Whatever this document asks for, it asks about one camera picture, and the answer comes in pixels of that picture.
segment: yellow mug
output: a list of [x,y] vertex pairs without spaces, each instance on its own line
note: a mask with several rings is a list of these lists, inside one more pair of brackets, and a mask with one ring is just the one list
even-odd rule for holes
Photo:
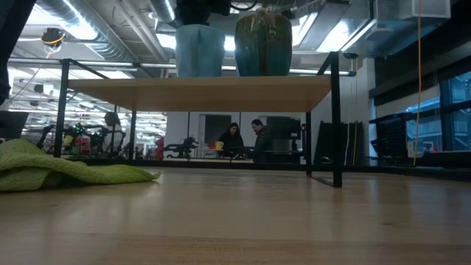
[[214,149],[216,149],[216,150],[222,150],[223,146],[224,146],[224,143],[221,142],[221,141],[214,142]]

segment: yellow cord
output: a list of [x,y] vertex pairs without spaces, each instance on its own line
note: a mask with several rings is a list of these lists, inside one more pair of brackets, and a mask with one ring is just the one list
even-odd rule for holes
[[[355,71],[358,74],[358,58],[355,59]],[[355,84],[355,104],[358,104],[358,100],[356,99],[356,94],[358,91],[358,82]],[[353,144],[353,165],[356,164],[356,137],[357,137],[357,130],[358,130],[358,120],[355,120],[355,142]]]
[[49,59],[49,58],[51,57],[52,53],[53,53],[53,51],[50,51],[50,52],[47,54],[46,59]]
[[59,41],[63,40],[64,37],[65,37],[65,33],[64,33],[64,34],[62,35],[62,37],[58,38],[57,40],[53,40],[53,41],[44,41],[44,40],[43,40],[43,35],[44,35],[44,33],[41,34],[41,41],[42,41],[44,44],[56,44],[56,43],[58,43]]
[[414,166],[417,164],[417,152],[419,151],[419,121],[420,121],[420,94],[422,93],[422,28],[420,21],[420,13],[422,12],[422,0],[419,0],[419,12],[417,16],[417,26],[419,35],[419,98],[417,108],[417,125],[415,136],[415,152],[414,152]]

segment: dark hair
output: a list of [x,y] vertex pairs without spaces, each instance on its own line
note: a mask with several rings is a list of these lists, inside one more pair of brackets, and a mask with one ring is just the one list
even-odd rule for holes
[[109,121],[110,124],[107,123],[108,126],[119,125],[121,126],[121,122],[119,121],[119,116],[117,113],[114,112],[107,112],[105,114],[105,122]]
[[262,121],[261,121],[261,120],[259,120],[259,119],[255,119],[255,120],[253,120],[253,121],[252,121],[252,124],[255,124],[255,125],[257,125],[257,126],[258,126],[258,125],[261,125],[261,126],[263,126],[263,123],[262,123]]
[[229,129],[227,130],[229,133],[230,133],[230,129],[231,129],[232,127],[237,127],[237,134],[240,134],[240,133],[241,133],[241,132],[240,132],[240,129],[238,128],[237,122],[233,122],[233,123],[231,123],[231,124],[229,125]]

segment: wooden shelf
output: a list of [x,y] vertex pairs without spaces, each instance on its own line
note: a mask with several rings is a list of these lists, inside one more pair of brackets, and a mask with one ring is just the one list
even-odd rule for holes
[[308,112],[330,92],[330,78],[85,79],[69,88],[137,111]]

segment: woman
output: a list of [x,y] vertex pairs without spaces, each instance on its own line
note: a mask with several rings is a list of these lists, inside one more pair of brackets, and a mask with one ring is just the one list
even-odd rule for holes
[[105,114],[105,124],[106,128],[108,129],[108,134],[106,135],[105,139],[103,140],[102,148],[103,153],[109,154],[111,152],[111,138],[114,134],[113,139],[113,153],[119,153],[120,145],[123,141],[123,132],[121,129],[121,122],[119,121],[119,117],[117,113],[114,112],[107,112]]
[[230,124],[229,130],[219,137],[219,141],[224,143],[222,146],[223,151],[219,152],[219,155],[233,157],[244,151],[244,140],[242,140],[238,124],[235,122]]

